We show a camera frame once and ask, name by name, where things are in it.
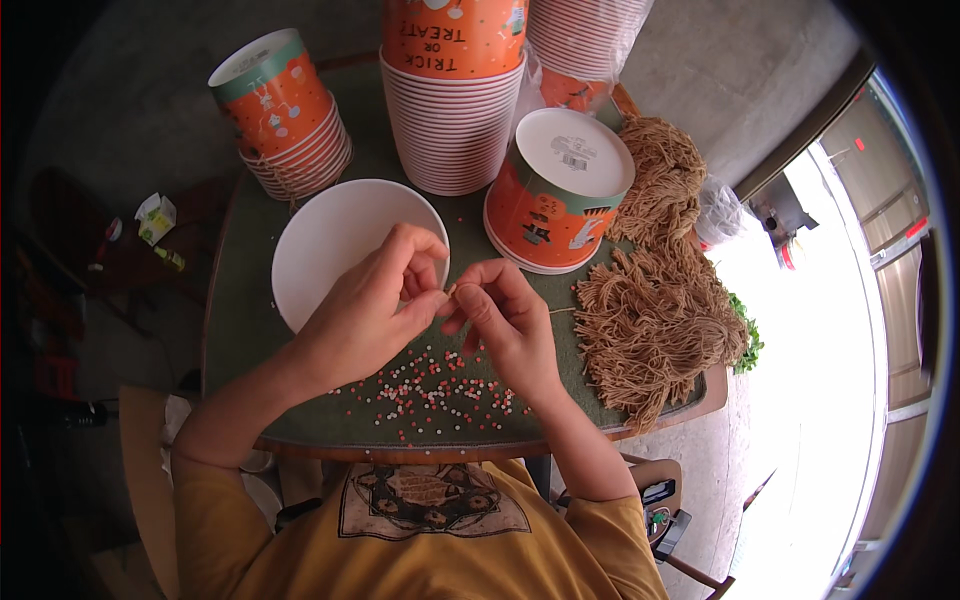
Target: barcode label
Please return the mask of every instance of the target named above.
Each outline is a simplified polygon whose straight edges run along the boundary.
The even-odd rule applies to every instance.
[[[576,158],[568,154],[564,154],[564,164],[569,165],[578,171],[587,170],[587,162],[585,160],[581,160],[580,158]]]

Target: brown string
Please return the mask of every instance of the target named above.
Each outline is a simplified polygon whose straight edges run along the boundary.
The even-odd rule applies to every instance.
[[[636,165],[634,185],[604,235],[642,246],[679,239],[700,215],[707,164],[693,140],[658,117],[630,119],[620,131]]]
[[[636,249],[614,249],[611,266],[595,265],[578,282],[574,330],[600,399],[645,433],[665,402],[686,402],[700,372],[743,353],[747,327],[713,266],[684,239],[707,172],[693,141],[658,118],[631,120],[620,137],[637,176],[614,235]]]
[[[337,177],[331,183],[332,185],[336,185],[337,183],[340,182],[340,177],[344,174],[344,171],[347,170],[347,167],[349,167],[350,164],[353,162],[353,156],[354,156],[353,144],[350,142],[349,137],[346,138],[345,143],[348,146],[347,160],[344,162],[343,169],[340,170],[340,173],[337,174]],[[293,185],[293,182],[291,181],[291,178],[295,175],[302,174],[304,169],[307,169],[310,167],[286,167],[283,165],[274,165],[273,163],[268,161],[264,155],[260,155],[257,158],[256,164],[259,167],[265,167],[267,170],[269,170],[271,175],[274,176],[274,180],[283,189],[284,197],[277,198],[277,200],[290,203],[290,216],[292,217],[295,212],[300,210],[300,207],[297,205],[297,200],[299,197],[302,197],[303,194],[299,194],[294,189],[294,185]]]

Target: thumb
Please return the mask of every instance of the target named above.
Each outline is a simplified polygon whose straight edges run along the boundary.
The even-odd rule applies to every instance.
[[[400,331],[412,340],[433,323],[437,310],[446,304],[447,300],[446,294],[441,290],[427,290],[401,308],[400,312],[394,315],[394,321],[399,325]]]
[[[454,298],[473,325],[480,337],[490,344],[503,344],[509,340],[513,327],[507,323],[487,292],[479,285],[466,283],[457,287]]]

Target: green leaves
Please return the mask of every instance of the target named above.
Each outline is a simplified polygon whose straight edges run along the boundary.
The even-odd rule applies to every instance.
[[[763,349],[763,342],[760,342],[760,332],[756,328],[756,319],[747,319],[747,306],[740,301],[740,298],[738,298],[736,294],[733,292],[728,293],[730,294],[730,306],[736,311],[737,316],[746,322],[747,332],[750,334],[750,340],[747,344],[747,349],[743,352],[743,356],[732,365],[733,373],[739,375],[754,369],[760,351]]]

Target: graphic print on shirt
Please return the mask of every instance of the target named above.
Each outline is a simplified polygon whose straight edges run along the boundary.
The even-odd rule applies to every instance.
[[[523,509],[476,464],[353,465],[340,501],[341,538],[406,540],[530,533]]]

